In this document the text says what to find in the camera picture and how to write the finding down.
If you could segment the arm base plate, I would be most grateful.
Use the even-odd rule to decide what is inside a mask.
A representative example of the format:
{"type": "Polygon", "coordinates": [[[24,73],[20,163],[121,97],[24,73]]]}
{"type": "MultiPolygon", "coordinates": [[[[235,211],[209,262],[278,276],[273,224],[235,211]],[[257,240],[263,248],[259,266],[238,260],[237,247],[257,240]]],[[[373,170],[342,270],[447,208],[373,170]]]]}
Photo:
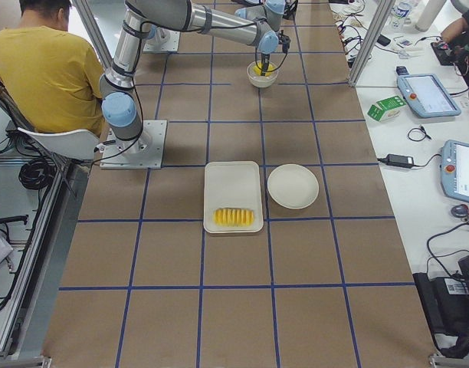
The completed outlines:
{"type": "Polygon", "coordinates": [[[164,143],[167,131],[166,120],[144,120],[143,132],[140,138],[123,152],[133,142],[118,140],[115,133],[109,128],[107,140],[114,143],[106,145],[103,159],[99,161],[101,169],[160,169],[164,143]]]}
{"type": "Polygon", "coordinates": [[[143,47],[145,53],[176,53],[180,33],[163,28],[152,28],[143,47]]]}

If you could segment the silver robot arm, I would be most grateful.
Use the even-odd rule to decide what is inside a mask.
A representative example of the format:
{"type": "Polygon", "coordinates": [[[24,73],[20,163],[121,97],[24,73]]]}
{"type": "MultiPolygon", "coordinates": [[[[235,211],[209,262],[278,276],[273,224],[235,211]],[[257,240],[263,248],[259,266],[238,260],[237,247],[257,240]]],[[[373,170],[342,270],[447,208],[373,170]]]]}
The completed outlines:
{"type": "Polygon", "coordinates": [[[271,70],[270,56],[278,48],[287,52],[290,38],[280,29],[283,1],[265,1],[233,15],[190,1],[127,1],[120,39],[112,64],[100,78],[103,116],[115,135],[120,155],[145,149],[146,134],[139,100],[133,98],[134,76],[152,27],[223,38],[255,49],[255,66],[271,70]]]}
{"type": "Polygon", "coordinates": [[[170,32],[168,30],[153,25],[150,28],[147,43],[153,45],[154,47],[159,47],[160,45],[168,42],[169,39],[170,32]]]}

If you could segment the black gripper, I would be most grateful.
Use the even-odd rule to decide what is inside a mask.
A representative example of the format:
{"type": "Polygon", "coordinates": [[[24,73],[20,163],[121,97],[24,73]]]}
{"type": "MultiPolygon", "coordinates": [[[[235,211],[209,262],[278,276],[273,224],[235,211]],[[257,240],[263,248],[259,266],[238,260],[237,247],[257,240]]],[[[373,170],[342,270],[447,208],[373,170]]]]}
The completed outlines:
{"type": "Polygon", "coordinates": [[[270,67],[270,55],[274,53],[278,46],[282,47],[282,52],[287,55],[290,48],[290,37],[283,31],[268,31],[264,33],[259,41],[259,52],[261,63],[259,66],[260,75],[267,76],[270,67]]]}

